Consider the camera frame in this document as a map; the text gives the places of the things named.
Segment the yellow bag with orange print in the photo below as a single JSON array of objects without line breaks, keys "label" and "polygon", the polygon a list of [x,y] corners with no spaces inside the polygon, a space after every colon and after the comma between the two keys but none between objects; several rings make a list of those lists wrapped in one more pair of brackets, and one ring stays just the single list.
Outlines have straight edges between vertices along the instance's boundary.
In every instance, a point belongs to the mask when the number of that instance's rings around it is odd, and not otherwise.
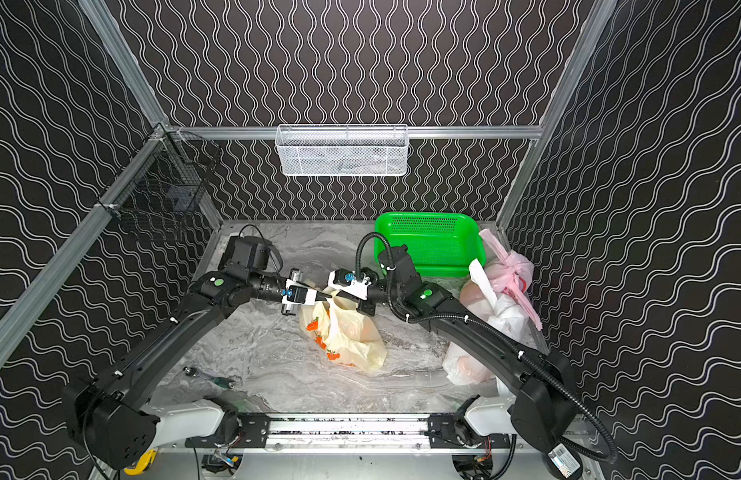
[{"label": "yellow bag with orange print", "polygon": [[303,307],[298,321],[302,332],[334,364],[374,374],[386,362],[388,350],[372,318],[336,291],[327,300]]}]

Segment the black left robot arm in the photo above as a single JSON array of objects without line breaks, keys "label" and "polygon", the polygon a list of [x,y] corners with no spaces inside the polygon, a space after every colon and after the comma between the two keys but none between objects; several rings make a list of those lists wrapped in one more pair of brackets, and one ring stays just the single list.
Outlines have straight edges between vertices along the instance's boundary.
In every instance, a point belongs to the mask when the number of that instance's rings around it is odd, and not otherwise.
[{"label": "black left robot arm", "polygon": [[190,284],[178,310],[136,348],[90,380],[73,379],[62,390],[70,439],[114,469],[137,462],[150,448],[184,437],[232,438],[234,408],[214,401],[176,407],[150,406],[160,380],[210,330],[253,299],[282,302],[286,281],[270,260],[280,252],[262,233],[230,238],[218,270]]}]

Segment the white plastic bag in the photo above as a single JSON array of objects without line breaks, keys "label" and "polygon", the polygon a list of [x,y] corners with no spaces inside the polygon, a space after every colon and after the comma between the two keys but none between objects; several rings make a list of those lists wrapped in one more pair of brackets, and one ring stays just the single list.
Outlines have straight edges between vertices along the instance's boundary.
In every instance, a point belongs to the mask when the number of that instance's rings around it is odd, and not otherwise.
[{"label": "white plastic bag", "polygon": [[[480,320],[504,333],[512,340],[523,339],[528,324],[525,310],[508,294],[497,293],[479,260],[469,265],[470,280],[460,293],[460,302]],[[496,375],[464,348],[452,342],[443,368],[448,380],[458,386],[486,382]]]}]

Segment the pink plastic bag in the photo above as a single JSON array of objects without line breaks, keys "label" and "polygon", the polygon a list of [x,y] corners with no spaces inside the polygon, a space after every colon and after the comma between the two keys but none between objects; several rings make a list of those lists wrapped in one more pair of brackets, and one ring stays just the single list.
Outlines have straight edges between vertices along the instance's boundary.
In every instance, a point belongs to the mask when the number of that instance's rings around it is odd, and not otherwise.
[{"label": "pink plastic bag", "polygon": [[506,250],[504,245],[490,232],[484,229],[479,232],[484,246],[495,254],[487,266],[474,259],[468,272],[470,280],[463,287],[460,300],[470,305],[479,300],[498,300],[500,294],[508,295],[524,311],[538,331],[543,329],[542,320],[530,302],[527,292],[532,285],[534,264],[524,255]]}]

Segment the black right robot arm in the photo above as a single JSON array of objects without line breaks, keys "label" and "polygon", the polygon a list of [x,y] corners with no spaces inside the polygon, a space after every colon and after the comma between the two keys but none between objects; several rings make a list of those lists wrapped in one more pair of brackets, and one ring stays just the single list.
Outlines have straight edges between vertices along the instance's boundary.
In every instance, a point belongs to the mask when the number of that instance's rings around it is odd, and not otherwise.
[{"label": "black right robot arm", "polygon": [[[398,320],[415,324],[457,344],[495,374],[515,396],[509,417],[514,430],[536,450],[551,453],[562,445],[582,456],[613,464],[619,452],[616,441],[596,413],[574,388],[574,371],[568,358],[530,348],[472,314],[448,289],[422,280],[406,246],[390,246],[378,232],[366,234],[356,248],[354,274],[364,281],[364,246],[378,240],[384,245],[381,262],[386,271],[382,288],[385,303]],[[607,446],[590,450],[565,432],[577,414],[587,418]]]}]

